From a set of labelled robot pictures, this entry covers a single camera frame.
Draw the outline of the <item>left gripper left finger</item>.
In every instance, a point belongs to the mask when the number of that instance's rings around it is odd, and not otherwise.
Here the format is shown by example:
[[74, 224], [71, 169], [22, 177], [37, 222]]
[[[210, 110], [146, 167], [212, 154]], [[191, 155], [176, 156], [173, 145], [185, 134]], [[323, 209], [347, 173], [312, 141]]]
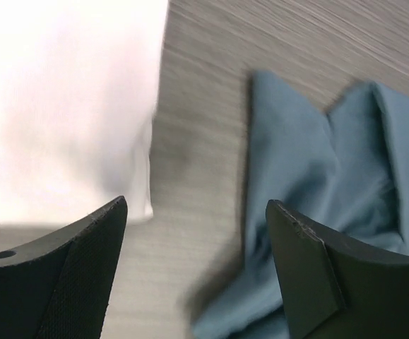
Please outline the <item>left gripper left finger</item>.
[[0, 252], [0, 338], [99, 338], [127, 219], [119, 196]]

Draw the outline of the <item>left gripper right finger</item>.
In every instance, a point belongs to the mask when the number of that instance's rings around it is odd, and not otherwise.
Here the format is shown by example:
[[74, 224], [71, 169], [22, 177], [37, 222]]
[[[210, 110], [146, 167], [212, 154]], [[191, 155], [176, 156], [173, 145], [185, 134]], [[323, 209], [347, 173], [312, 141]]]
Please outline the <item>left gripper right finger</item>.
[[280, 201], [268, 202], [266, 221], [292, 338], [409, 338], [409, 256]]

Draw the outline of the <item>grey blue t shirt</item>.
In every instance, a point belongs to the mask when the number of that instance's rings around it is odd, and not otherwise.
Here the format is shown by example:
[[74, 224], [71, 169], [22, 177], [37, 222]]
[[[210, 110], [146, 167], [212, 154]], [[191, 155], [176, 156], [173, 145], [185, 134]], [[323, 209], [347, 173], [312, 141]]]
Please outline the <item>grey blue t shirt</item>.
[[244, 269], [196, 320], [195, 338], [289, 336], [266, 226], [270, 200], [409, 255], [409, 96], [361, 82], [322, 114], [274, 73], [254, 73]]

